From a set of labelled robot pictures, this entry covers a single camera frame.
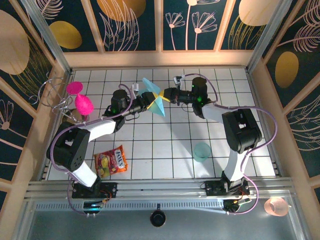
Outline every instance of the yellow oval shape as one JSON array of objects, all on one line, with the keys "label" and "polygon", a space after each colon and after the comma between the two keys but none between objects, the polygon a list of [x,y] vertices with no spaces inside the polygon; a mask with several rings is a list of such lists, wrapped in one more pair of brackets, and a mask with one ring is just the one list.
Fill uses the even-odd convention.
[{"label": "yellow oval shape", "polygon": [[28,35],[10,14],[0,10],[0,69],[7,74],[22,73],[29,62]]},{"label": "yellow oval shape", "polygon": [[76,49],[82,44],[80,32],[66,21],[55,21],[49,28],[51,29],[57,43],[66,49]]},{"label": "yellow oval shape", "polygon": [[296,79],[299,70],[298,57],[290,51],[285,51],[275,65],[275,81],[280,88],[289,87]]},{"label": "yellow oval shape", "polygon": [[128,13],[125,13],[123,2],[129,10],[132,9],[136,18],[140,17],[146,9],[146,0],[97,0],[102,12],[107,15],[108,18],[124,22],[125,15],[127,15],[127,22],[132,19],[128,18]]},{"label": "yellow oval shape", "polygon": [[266,25],[280,0],[241,0],[239,17],[249,26]]}]

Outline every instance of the metal frame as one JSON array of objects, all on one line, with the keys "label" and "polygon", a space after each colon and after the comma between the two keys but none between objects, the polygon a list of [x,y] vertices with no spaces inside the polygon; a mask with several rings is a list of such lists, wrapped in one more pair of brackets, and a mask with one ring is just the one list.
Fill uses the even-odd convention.
[{"label": "metal frame", "polygon": [[43,36],[45,42],[49,46],[51,52],[53,53],[54,57],[58,60],[61,64],[64,72],[69,76],[71,74],[70,66],[65,58],[65,55],[58,45],[54,35],[52,34],[47,22],[43,18],[36,1],[33,0],[21,0],[22,5],[24,6],[26,12],[31,17],[33,23],[40,31],[41,35]]},{"label": "metal frame", "polygon": [[[295,190],[288,177],[252,177],[262,197],[283,196],[280,193],[287,190],[290,195]],[[175,200],[175,199],[230,199],[234,196],[209,196],[201,189],[204,179],[170,179],[170,180],[104,180],[104,183],[118,183],[117,200]],[[32,181],[25,193],[25,200],[64,200],[67,197],[67,187],[70,181]],[[256,191],[251,183],[253,196]]]},{"label": "metal frame", "polygon": [[269,21],[269,23],[265,26],[265,29],[263,30],[248,62],[247,71],[249,74],[252,74],[256,65],[264,54],[268,44],[271,42],[282,20],[286,16],[291,2],[292,0],[281,0],[276,6],[275,11],[270,18],[272,21]]},{"label": "metal frame", "polygon": [[[174,180],[120,180],[118,192],[102,211],[153,210],[157,203],[163,210],[199,210],[224,213],[219,210],[222,200],[229,197],[207,197],[200,186],[209,179],[174,179]],[[296,194],[289,177],[254,177],[260,198],[284,198],[291,209],[289,217],[296,239],[310,239],[304,218],[300,216]],[[26,239],[33,224],[35,211],[71,211],[66,200],[69,181],[30,182],[22,204],[21,212],[13,233],[12,240]],[[249,184],[252,198],[255,189]],[[80,208],[86,199],[73,199],[72,204]]]}]

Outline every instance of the wire stand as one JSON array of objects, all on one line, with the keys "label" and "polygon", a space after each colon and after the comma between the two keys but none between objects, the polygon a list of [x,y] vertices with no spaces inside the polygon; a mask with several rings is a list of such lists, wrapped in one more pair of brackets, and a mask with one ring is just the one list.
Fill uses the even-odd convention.
[{"label": "wire stand", "polygon": [[45,81],[39,88],[38,95],[32,95],[29,98],[34,100],[31,105],[41,103],[46,107],[50,107],[54,114],[62,113],[63,121],[70,119],[72,123],[81,124],[89,120],[89,116],[82,116],[75,114],[75,108],[70,109],[69,106],[73,103],[74,99],[68,93],[61,95],[59,89],[66,88],[67,83],[64,82],[63,77],[52,77]]}]

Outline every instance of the flower line drawing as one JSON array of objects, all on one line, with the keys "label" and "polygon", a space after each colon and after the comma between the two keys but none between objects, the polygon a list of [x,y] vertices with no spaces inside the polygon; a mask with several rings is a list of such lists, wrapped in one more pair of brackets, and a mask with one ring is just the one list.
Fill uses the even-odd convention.
[{"label": "flower line drawing", "polygon": [[278,47],[293,43],[294,50],[297,52],[312,53],[320,43],[320,24],[316,26],[305,25],[296,32],[294,39],[280,43]]},{"label": "flower line drawing", "polygon": [[186,28],[185,28],[185,50],[188,50],[188,28],[189,28],[189,18],[191,6],[205,5],[205,4],[215,4],[220,2],[220,0],[186,0],[188,3],[188,12],[186,17]]},{"label": "flower line drawing", "polygon": [[[5,104],[5,101],[3,99],[0,99],[0,130],[3,130],[3,131],[9,130],[9,131],[13,132],[14,134],[26,139],[27,138],[26,136],[14,131],[10,128],[10,121],[11,121],[13,113],[14,113],[14,107],[15,106],[12,102],[8,101]],[[13,148],[19,149],[19,150],[23,149],[23,147],[18,146],[16,144],[13,144],[11,142],[8,142],[8,141],[1,139],[1,138],[0,138],[0,142],[4,143],[6,145],[9,145]]]},{"label": "flower line drawing", "polygon": [[173,31],[172,29],[174,28],[178,28],[178,27],[182,27],[184,25],[186,25],[186,22],[183,21],[183,17],[182,17],[182,12],[179,13],[173,13],[171,15],[171,13],[166,13],[165,14],[165,19],[167,21],[167,23],[169,24],[170,27],[170,32],[171,32],[171,41],[172,41],[172,46],[173,46],[173,50],[176,50],[176,46],[175,46],[175,41],[174,41],[174,35],[173,35]]},{"label": "flower line drawing", "polygon": [[199,12],[195,12],[192,14],[192,23],[195,32],[195,44],[194,49],[197,50],[197,40],[198,34],[208,33],[217,30],[218,25],[214,24],[216,21],[215,12],[207,13],[204,12],[199,18]]},{"label": "flower line drawing", "polygon": [[3,162],[3,161],[0,161],[0,164],[11,165],[11,166],[17,166],[18,165],[18,163],[10,163],[10,162]]}]

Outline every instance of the white tile floor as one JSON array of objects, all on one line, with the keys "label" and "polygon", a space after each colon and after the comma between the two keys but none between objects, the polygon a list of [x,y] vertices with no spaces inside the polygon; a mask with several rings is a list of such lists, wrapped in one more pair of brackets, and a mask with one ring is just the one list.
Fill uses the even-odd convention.
[{"label": "white tile floor", "polygon": [[[110,104],[112,93],[119,83],[130,85],[142,78],[153,81],[161,89],[174,87],[172,77],[189,73],[205,75],[215,86],[219,102],[225,106],[253,106],[254,100],[243,68],[158,68],[77,70],[74,81],[83,83],[83,94],[94,104],[93,120],[101,116]],[[183,88],[191,89],[187,77]],[[211,99],[215,95],[208,86]],[[191,106],[165,103],[165,117],[143,112],[138,119],[126,122],[116,134],[102,136],[89,143],[86,163],[95,171],[93,154],[123,145],[129,165],[128,171],[114,174],[108,179],[171,179],[171,178],[219,178],[228,162],[230,148],[222,124],[197,117]],[[193,148],[199,142],[210,145],[212,154],[203,163],[193,160]],[[248,176],[274,176],[275,164],[266,147],[250,157],[245,173]],[[68,176],[56,171],[51,163],[43,177],[46,180],[66,180]]]}]

